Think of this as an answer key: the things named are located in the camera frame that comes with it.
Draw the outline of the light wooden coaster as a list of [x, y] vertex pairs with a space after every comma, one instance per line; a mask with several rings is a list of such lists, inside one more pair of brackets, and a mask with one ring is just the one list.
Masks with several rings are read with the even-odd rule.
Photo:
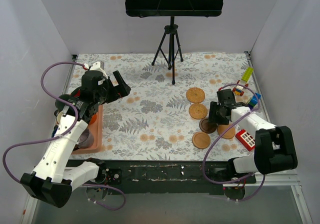
[[[228, 125], [218, 125], [217, 126], [217, 133], [219, 134], [219, 135], [221, 135], [222, 133], [224, 133], [229, 127], [230, 127], [231, 125], [230, 124], [228, 124]], [[230, 128], [223, 136], [222, 136], [222, 138], [223, 139], [228, 139], [228, 140], [230, 140], [230, 139], [232, 139], [234, 136], [236, 135], [236, 129], [235, 129], [235, 127], [232, 127], [232, 128]]]
[[211, 138], [205, 132], [196, 132], [192, 136], [192, 143], [196, 148], [206, 149], [211, 144]]

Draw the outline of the dark walnut coaster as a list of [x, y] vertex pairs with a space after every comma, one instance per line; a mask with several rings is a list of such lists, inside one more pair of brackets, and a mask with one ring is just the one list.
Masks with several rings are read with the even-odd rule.
[[207, 117], [203, 118], [199, 122], [199, 128], [202, 132], [207, 134], [212, 134], [217, 129], [217, 124], [214, 122], [209, 122], [209, 119]]

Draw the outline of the orange cup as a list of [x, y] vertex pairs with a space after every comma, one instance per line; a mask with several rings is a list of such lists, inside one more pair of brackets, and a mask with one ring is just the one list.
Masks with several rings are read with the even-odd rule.
[[89, 122], [89, 125], [92, 125], [97, 120], [97, 114], [94, 114]]

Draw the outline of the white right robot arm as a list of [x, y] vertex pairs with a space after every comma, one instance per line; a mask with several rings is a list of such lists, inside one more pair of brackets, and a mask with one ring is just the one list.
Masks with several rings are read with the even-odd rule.
[[237, 183], [249, 173], [267, 175], [297, 168], [291, 129], [259, 117], [247, 104], [237, 102], [231, 89], [217, 92], [217, 101], [210, 103], [208, 120], [217, 125], [237, 124], [255, 141], [253, 154], [228, 160], [226, 176], [230, 182]]

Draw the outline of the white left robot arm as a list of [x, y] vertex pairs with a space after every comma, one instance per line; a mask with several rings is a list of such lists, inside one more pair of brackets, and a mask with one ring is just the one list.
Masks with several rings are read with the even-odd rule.
[[47, 151], [32, 173], [24, 173], [20, 183], [33, 197], [57, 208], [63, 207], [72, 191], [88, 181], [101, 184], [106, 180], [107, 165], [104, 161], [89, 158], [70, 171], [65, 167], [79, 138], [87, 129], [92, 117], [103, 104], [109, 104], [130, 94], [119, 71], [113, 75], [113, 85], [102, 71], [88, 70], [81, 78], [81, 86], [71, 94], [63, 94], [55, 102], [62, 112], [59, 125]]

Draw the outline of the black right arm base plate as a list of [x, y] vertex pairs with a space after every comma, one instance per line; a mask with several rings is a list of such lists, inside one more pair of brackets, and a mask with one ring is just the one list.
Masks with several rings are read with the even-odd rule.
[[208, 172], [209, 179], [214, 184], [235, 184], [244, 181], [247, 178], [250, 178], [254, 173], [236, 173], [226, 168], [213, 168]]

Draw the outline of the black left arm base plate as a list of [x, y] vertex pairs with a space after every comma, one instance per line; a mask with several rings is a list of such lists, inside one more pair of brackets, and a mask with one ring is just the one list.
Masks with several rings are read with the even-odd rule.
[[104, 171], [103, 185], [120, 185], [122, 183], [122, 170], [120, 168], [107, 168]]

